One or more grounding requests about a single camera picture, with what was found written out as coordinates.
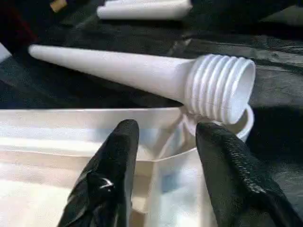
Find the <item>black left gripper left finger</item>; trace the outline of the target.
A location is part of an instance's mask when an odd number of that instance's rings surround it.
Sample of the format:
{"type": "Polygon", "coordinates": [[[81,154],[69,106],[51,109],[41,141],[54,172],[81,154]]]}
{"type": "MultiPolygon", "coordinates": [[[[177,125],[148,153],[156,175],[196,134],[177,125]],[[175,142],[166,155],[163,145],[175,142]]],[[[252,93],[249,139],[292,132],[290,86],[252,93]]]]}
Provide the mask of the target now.
{"type": "Polygon", "coordinates": [[[128,227],[139,142],[137,121],[121,121],[78,177],[60,227],[128,227]]]}

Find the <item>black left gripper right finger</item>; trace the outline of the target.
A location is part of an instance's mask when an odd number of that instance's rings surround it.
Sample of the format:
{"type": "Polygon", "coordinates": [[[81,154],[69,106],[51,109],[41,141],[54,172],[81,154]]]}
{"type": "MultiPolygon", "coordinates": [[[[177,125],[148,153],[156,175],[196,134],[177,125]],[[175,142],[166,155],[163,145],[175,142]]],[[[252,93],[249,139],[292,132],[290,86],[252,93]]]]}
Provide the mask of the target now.
{"type": "Polygon", "coordinates": [[[219,227],[301,227],[303,221],[248,146],[223,126],[196,125],[196,147],[219,227]]]}

